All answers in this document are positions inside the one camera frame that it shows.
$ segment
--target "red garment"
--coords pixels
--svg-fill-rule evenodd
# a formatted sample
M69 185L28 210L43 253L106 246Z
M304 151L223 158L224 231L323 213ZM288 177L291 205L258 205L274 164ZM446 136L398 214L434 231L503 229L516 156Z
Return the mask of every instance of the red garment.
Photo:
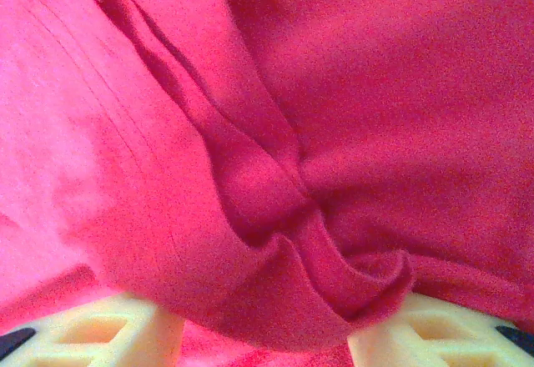
M0 0L0 212L270 349L411 290L534 332L531 0Z
M9 243L14 247L24 246L20 238L10 238ZM40 261L43 254L56 255L50 258L49 263L41 264L38 277L43 277L43 271L49 272L57 268L58 255L66 252L57 241L50 239L40 245L40 253L33 252L30 248L26 254L33 261ZM3 254L3 260L12 260L13 252ZM20 280L35 285L35 271L14 270L10 275L2 275L3 282ZM82 264L73 263L63 274L56 275L51 279L41 280L37 289L28 291L20 296L17 302L5 304L2 302L0 309L0 334L12 329L16 324L25 323L44 315L69 309L87 302L100 299L113 294L115 291L101 288L94 280L91 270ZM10 295L5 287L0 288L0 299L4 300ZM9 320L9 326L3 323ZM341 344L322 352L309 352L303 354L280 353L263 349L255 349L247 344L225 338L196 324L187 321L184 326L180 357L175 367L210 366L210 367L250 367L250 366L273 366L284 367L353 367L347 344Z

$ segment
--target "red shirt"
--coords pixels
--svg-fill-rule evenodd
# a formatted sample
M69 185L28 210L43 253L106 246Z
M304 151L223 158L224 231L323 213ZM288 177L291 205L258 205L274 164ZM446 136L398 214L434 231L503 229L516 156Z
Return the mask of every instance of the red shirt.
M0 0L0 213L221 334L410 291L534 331L531 0Z

